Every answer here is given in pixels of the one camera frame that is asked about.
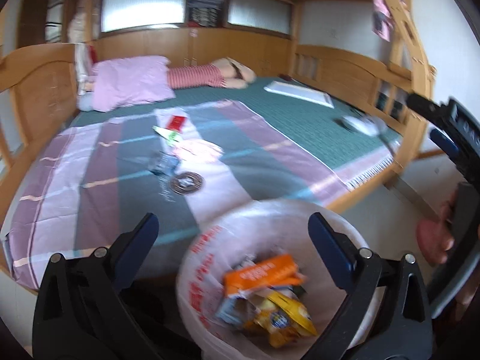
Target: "pink pillowcase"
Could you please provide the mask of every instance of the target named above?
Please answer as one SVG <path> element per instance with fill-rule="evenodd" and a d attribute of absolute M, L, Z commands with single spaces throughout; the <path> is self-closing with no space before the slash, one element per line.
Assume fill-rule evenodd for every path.
<path fill-rule="evenodd" d="M 164 56 L 149 55 L 111 59 L 94 67 L 97 73 L 93 93 L 93 109 L 108 112 L 117 107 L 174 99 L 167 82 Z"/>

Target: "green mat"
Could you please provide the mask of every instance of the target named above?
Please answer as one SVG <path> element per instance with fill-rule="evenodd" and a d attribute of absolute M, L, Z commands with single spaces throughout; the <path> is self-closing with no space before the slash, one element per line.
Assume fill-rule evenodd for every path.
<path fill-rule="evenodd" d="M 80 112 L 70 125 L 86 126 L 104 122 L 111 117 L 146 114 L 155 108 L 195 105 L 221 99 L 238 100 L 260 114 L 277 130 L 287 135 L 301 147 L 336 169 L 354 159 L 383 146 L 379 138 L 351 132 L 338 120 L 344 115 L 358 116 L 354 109 L 339 100 L 335 108 L 328 108 L 305 100 L 267 92 L 264 86 L 279 78 L 258 78 L 247 89 L 189 88 L 175 91 L 176 99 L 161 103 L 117 108 L 111 112 Z M 395 140 L 400 135 L 389 129 L 386 138 Z"/>

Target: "white board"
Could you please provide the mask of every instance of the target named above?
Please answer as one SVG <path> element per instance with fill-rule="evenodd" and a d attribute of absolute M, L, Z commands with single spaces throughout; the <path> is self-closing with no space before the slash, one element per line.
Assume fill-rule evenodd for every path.
<path fill-rule="evenodd" d="M 272 81 L 270 84 L 264 87 L 264 89 L 268 92 L 277 93 L 278 95 L 295 97 L 297 99 L 324 105 L 325 107 L 334 108 L 332 99 L 328 93 L 316 91 L 315 89 L 286 84 L 278 81 Z"/>

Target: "pink plastic bag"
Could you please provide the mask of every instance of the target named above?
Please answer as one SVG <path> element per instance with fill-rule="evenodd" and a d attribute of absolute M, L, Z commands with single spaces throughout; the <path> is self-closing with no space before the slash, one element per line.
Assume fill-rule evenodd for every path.
<path fill-rule="evenodd" d="M 223 299 L 223 276 L 254 254 L 258 260 L 280 248 L 292 255 L 301 273 L 308 277 L 301 298 L 313 324 L 321 334 L 337 312 L 346 293 L 338 289 L 308 235 L 311 214 L 320 212 L 332 228 L 349 236 L 357 248 L 365 240 L 345 219 L 313 203 L 300 200 L 252 202 L 219 218 L 191 245 L 177 280 L 177 301 L 191 337 L 212 360 L 300 359 L 318 337 L 274 349 L 264 337 L 247 338 L 215 318 Z M 351 346 L 368 332 L 380 305 L 378 292 L 370 304 Z"/>

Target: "silver bolt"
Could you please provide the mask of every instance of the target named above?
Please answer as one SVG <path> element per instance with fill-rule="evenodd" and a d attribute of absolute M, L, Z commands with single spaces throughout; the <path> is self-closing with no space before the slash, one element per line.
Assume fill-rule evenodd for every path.
<path fill-rule="evenodd" d="M 362 248 L 359 250 L 359 253 L 360 253 L 360 256 L 362 256 L 364 259 L 369 259 L 371 256 L 374 255 L 374 254 L 371 252 L 371 250 L 368 249 L 367 247 L 362 247 Z"/>
<path fill-rule="evenodd" d="M 50 257 L 50 261 L 52 261 L 52 263 L 58 263 L 61 258 L 62 258 L 62 255 L 60 253 L 55 253 L 55 254 L 52 254 L 52 256 Z"/>
<path fill-rule="evenodd" d="M 416 261 L 416 259 L 413 254 L 408 253 L 405 255 L 405 261 L 408 262 L 409 264 L 413 264 Z"/>
<path fill-rule="evenodd" d="M 98 247 L 93 252 L 93 255 L 98 258 L 105 257 L 107 255 L 107 249 L 105 247 Z"/>

